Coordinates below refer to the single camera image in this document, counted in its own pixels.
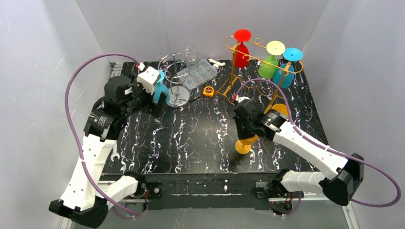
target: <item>black marble table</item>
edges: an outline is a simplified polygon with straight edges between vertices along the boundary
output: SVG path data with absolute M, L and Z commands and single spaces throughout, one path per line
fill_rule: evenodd
M 206 85 L 216 90 L 228 79 L 232 65 L 230 61 L 225 62 L 226 66 L 219 70 L 217 77 Z M 145 64 L 157 68 L 158 63 Z M 258 67 L 257 61 L 251 61 L 247 67 L 236 69 L 235 74 L 245 81 L 258 78 Z M 133 68 L 133 62 L 124 63 L 122 75 L 128 75 Z M 206 85 L 195 89 L 192 98 L 201 96 L 202 88 Z M 240 85 L 241 82 L 236 81 L 230 92 L 236 91 Z M 275 91 L 267 83 L 252 82 L 249 86 L 253 85 L 259 85 L 264 94 L 271 95 Z M 296 74 L 293 84 L 283 89 L 283 92 L 288 97 L 295 124 L 327 144 L 304 73 Z M 252 98 L 263 109 L 271 99 L 261 95 L 256 88 L 245 88 L 242 95 Z M 277 172 L 282 168 L 316 170 L 291 150 L 267 139 L 258 139 L 248 154 L 238 154 L 235 150 L 238 138 L 233 115 L 232 105 L 221 95 L 214 98 L 202 96 L 182 109 L 167 107 L 159 118 L 137 112 L 129 117 L 122 138 L 118 141 L 120 161 L 108 161 L 103 172 L 242 173 Z

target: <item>cable connector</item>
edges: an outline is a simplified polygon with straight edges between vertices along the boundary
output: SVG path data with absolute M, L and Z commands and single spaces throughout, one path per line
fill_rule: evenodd
M 143 71 L 143 70 L 145 69 L 145 65 L 143 64 L 143 62 L 140 62 L 139 64 L 137 64 L 137 68 L 138 68 L 140 71 Z

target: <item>robotic arm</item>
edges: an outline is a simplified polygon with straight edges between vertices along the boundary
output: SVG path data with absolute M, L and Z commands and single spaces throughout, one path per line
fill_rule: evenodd
M 154 86 L 159 78 L 160 73 L 148 67 L 138 76 L 112 77 L 104 86 L 105 96 L 96 101 L 87 119 L 82 147 L 85 164 L 96 184 L 109 153 L 127 123 L 127 117 L 141 108 L 156 117 L 160 115 L 167 94 L 162 92 L 159 101 L 153 101 Z M 126 173 L 116 182 L 101 189 L 118 202 L 130 194 L 141 192 L 138 184 L 142 180 L 143 176 Z M 79 224 L 97 228 L 112 206 L 96 192 L 87 179 L 79 158 L 65 192 L 60 199 L 51 202 L 49 210 Z
M 288 192 L 304 191 L 325 195 L 334 203 L 346 206 L 363 181 L 364 165 L 356 161 L 326 152 L 309 143 L 303 136 L 318 144 L 304 131 L 288 122 L 288 117 L 276 110 L 264 114 L 250 99 L 240 98 L 235 105 L 237 132 L 239 139 L 258 135 L 281 144 L 312 163 L 320 172 L 294 172 L 282 169 L 265 190 L 265 194 L 283 196 Z M 353 157 L 363 160 L 358 154 Z

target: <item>marble tabletop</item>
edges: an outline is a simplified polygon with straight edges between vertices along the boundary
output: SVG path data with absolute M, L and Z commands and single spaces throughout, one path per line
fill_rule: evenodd
M 192 91 L 192 98 L 201 96 L 202 88 L 213 86 L 215 90 L 229 78 L 231 62 L 219 69 L 215 79 Z M 235 74 L 244 81 L 258 78 L 258 61 L 250 61 L 245 68 L 236 69 Z M 157 62 L 145 62 L 157 68 Z M 133 62 L 124 63 L 122 75 L 134 68 Z M 235 82 L 230 92 L 236 91 L 241 81 Z M 252 98 L 256 105 L 265 109 L 275 89 L 267 83 L 252 82 L 257 88 L 242 90 L 243 96 Z M 304 72 L 297 73 L 293 84 L 284 88 L 288 97 L 295 124 L 316 139 L 327 144 L 314 101 Z M 104 173 L 236 173 L 277 172 L 282 168 L 295 171 L 314 171 L 316 168 L 291 150 L 267 139 L 258 139 L 246 155 L 238 154 L 238 140 L 232 117 L 233 106 L 221 95 L 200 99 L 181 109 L 166 107 L 159 118 L 136 112 L 128 119 L 117 148 L 121 158 L 117 162 L 107 161 Z

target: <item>gold metal rack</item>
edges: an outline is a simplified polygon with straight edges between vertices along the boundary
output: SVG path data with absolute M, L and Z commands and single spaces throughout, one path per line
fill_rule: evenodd
M 240 42 L 237 41 L 233 47 L 230 47 L 230 46 L 228 45 L 227 41 L 228 41 L 230 38 L 232 38 L 232 37 L 234 37 L 234 36 L 230 36 L 230 37 L 226 38 L 226 40 L 225 40 L 225 45 L 226 45 L 226 47 L 227 47 L 226 51 L 229 52 L 229 51 L 231 50 L 230 54 L 235 54 L 235 52 L 241 53 L 241 54 L 243 54 L 243 56 L 242 56 L 243 59 L 245 59 L 246 57 L 249 57 L 249 60 L 253 60 L 253 59 L 258 60 L 258 61 L 261 62 L 260 66 L 262 66 L 262 65 L 264 65 L 264 64 L 267 64 L 267 66 L 264 66 L 265 68 L 270 68 L 270 66 L 279 68 L 279 69 L 280 69 L 280 73 L 282 74 L 281 80 L 280 80 L 280 82 L 278 83 L 278 86 L 279 86 L 279 87 L 280 87 L 281 84 L 283 83 L 284 78 L 285 78 L 289 73 L 299 73 L 299 72 L 301 72 L 302 69 L 304 68 L 302 62 L 301 62 L 301 61 L 298 61 L 299 64 L 301 65 L 300 70 L 299 70 L 299 71 L 296 71 L 296 72 L 292 72 L 292 71 L 289 71 L 289 70 L 288 70 L 289 67 L 290 67 L 290 65 L 292 64 L 291 61 L 288 61 L 288 63 L 287 63 L 287 65 L 286 65 L 285 68 L 281 68 L 281 67 L 279 67 L 279 66 L 277 66 L 277 65 L 268 63 L 268 62 L 266 62 L 266 61 L 264 61 L 264 60 L 262 60 L 262 59 L 259 59 L 259 58 L 257 58 L 257 57 L 252 56 L 252 55 L 249 55 L 249 54 L 246 54 L 246 53 L 244 53 L 244 52 L 241 52 L 241 51 L 238 50 L 238 46 L 239 46 Z M 246 42 L 251 43 L 251 44 L 254 44 L 254 45 L 258 46 L 258 47 L 261 47 L 261 48 L 266 49 L 266 47 L 264 47 L 263 45 L 261 45 L 261 44 L 263 43 L 263 40 L 261 40 L 260 43 L 257 42 L 259 39 L 260 39 L 260 38 L 256 38 L 254 42 L 252 42 L 252 41 L 246 41 Z M 234 55 L 233 58 L 232 58 L 232 70 L 231 70 L 231 74 L 230 74 L 230 76 L 229 76 L 229 79 L 226 80 L 225 83 L 220 87 L 220 89 L 215 93 L 215 95 L 216 95 L 216 94 L 220 94 L 220 95 L 225 96 L 231 104 L 233 104 L 233 103 L 229 100 L 229 98 L 228 98 L 228 96 L 227 96 L 228 92 L 230 91 L 230 89 L 232 88 L 232 86 L 234 85 L 234 83 L 235 83 L 236 80 L 239 79 L 239 80 L 241 80 L 241 81 L 243 82 L 243 80 L 242 80 L 239 76 L 236 76 L 236 75 L 234 74 L 234 73 L 235 73 L 235 61 L 236 61 L 236 55 Z M 228 85 L 228 87 L 227 87 L 227 89 L 225 90 L 225 92 L 224 92 L 224 93 L 221 93 L 221 92 L 220 92 L 221 89 L 228 83 L 228 81 L 230 82 L 230 84 Z M 273 93 L 272 98 L 271 98 L 271 102 L 270 102 L 270 104 L 268 105 L 268 107 L 266 108 L 265 113 L 267 113 L 267 111 L 273 106 L 273 103 L 274 103 L 274 101 L 276 100 L 277 97 L 282 98 L 281 96 L 278 95 L 278 89 L 276 89 L 276 91 Z

